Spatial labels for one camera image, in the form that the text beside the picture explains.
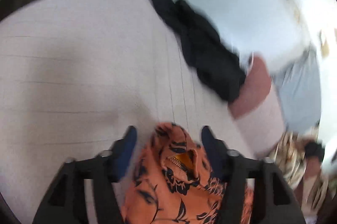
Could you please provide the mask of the orange black floral blouse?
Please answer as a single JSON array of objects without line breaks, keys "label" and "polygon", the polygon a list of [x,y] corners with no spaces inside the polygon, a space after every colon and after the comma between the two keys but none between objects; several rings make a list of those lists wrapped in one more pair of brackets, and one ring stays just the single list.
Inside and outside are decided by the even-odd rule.
[{"label": "orange black floral blouse", "polygon": [[125,223],[215,223],[226,184],[206,152],[175,123],[159,123],[135,164]]}]

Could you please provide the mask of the cream floral blanket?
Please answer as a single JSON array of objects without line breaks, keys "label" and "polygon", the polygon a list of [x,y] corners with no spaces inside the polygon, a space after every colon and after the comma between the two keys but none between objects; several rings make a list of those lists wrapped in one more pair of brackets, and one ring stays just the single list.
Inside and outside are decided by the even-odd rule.
[{"label": "cream floral blanket", "polygon": [[324,156],[321,142],[292,131],[283,133],[269,154],[294,191],[305,218],[318,219],[323,205],[331,200],[328,177],[322,171]]}]

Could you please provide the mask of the pink quilted bolster cushion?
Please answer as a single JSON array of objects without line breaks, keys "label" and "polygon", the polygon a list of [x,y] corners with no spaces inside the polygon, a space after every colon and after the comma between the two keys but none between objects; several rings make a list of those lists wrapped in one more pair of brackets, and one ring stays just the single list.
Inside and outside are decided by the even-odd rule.
[{"label": "pink quilted bolster cushion", "polygon": [[266,156],[285,132],[277,91],[264,59],[251,57],[251,69],[229,111],[253,155]]}]

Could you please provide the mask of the grey blue pillow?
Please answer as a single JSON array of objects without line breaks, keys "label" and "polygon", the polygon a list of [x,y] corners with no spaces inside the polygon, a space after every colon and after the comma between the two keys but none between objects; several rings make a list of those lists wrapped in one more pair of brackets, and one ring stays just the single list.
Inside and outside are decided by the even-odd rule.
[{"label": "grey blue pillow", "polygon": [[272,75],[288,131],[304,134],[321,118],[320,72],[316,50],[308,47],[295,61]]}]

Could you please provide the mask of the black garment pile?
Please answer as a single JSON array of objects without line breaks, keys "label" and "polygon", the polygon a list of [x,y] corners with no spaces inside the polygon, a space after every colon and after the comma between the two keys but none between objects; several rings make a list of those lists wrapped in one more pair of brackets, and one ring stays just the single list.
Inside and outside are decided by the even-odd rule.
[{"label": "black garment pile", "polygon": [[201,83],[221,100],[239,97],[246,74],[239,56],[227,49],[206,15],[186,0],[151,0],[162,21],[180,38],[185,62],[196,70]]}]

